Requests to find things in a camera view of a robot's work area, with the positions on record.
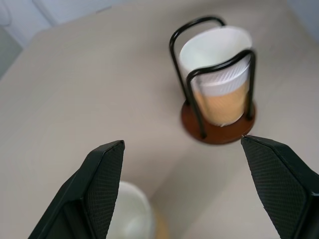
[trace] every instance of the beige table surface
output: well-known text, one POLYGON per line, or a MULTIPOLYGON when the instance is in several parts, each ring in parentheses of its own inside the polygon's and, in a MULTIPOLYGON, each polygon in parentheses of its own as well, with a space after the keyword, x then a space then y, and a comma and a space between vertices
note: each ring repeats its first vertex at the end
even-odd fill
POLYGON ((285 142, 319 172, 319 49, 285 1, 136 0, 41 32, 0 80, 0 238, 27 238, 88 152, 117 139, 122 179, 151 198, 171 238, 279 238, 240 143, 204 145, 180 124, 168 41, 206 14, 252 34, 252 133, 285 142))

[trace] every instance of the black wire cup holder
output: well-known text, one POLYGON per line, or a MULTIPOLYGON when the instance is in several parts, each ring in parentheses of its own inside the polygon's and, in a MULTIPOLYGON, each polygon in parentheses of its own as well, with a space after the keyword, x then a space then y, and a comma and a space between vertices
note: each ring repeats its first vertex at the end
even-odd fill
POLYGON ((254 83, 255 83, 255 69, 256 69, 256 53, 253 48, 245 49, 235 55, 233 58, 209 67, 198 68, 191 71, 186 77, 186 85, 180 73, 178 62, 175 55, 175 42, 179 35, 181 35, 187 29, 201 24, 203 22, 213 21, 219 23, 221 26, 225 26, 226 23, 216 16, 204 16, 197 18, 193 21, 180 27, 171 36, 169 41, 170 54, 176 69, 176 73, 179 79, 180 86, 185 96, 185 102, 181 110, 181 118, 184 128, 196 139, 209 143, 209 144, 224 144, 239 140, 243 134, 247 134, 254 125, 256 109, 253 102, 254 83), (200 75, 217 72, 233 66, 240 60, 250 56, 249 61, 249 90, 246 100, 246 110, 243 116, 231 125, 219 127, 212 125, 206 121, 202 116, 199 106, 195 100, 191 81, 200 75))

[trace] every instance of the table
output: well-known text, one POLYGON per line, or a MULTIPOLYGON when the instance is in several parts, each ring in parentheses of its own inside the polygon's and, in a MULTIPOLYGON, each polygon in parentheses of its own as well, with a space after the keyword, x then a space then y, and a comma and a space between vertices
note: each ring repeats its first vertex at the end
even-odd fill
POLYGON ((319 172, 319 49, 284 1, 135 0, 41 32, 0 80, 1 238, 27 238, 89 151, 117 139, 122 179, 151 198, 171 238, 279 238, 240 143, 205 145, 180 123, 168 41, 207 14, 252 34, 252 134, 288 144, 319 172))

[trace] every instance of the round wooden base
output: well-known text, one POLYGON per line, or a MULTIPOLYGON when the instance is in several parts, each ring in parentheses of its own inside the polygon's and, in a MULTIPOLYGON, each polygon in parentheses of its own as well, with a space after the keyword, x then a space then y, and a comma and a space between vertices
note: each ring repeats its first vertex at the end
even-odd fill
POLYGON ((206 138, 200 136, 199 125, 191 106, 186 103, 181 108, 181 121, 185 130, 195 139, 208 144, 225 144, 237 141, 243 134, 248 134, 255 123, 255 115, 251 120, 246 119, 246 113, 233 124, 219 127, 210 124, 202 117, 207 133, 206 138))

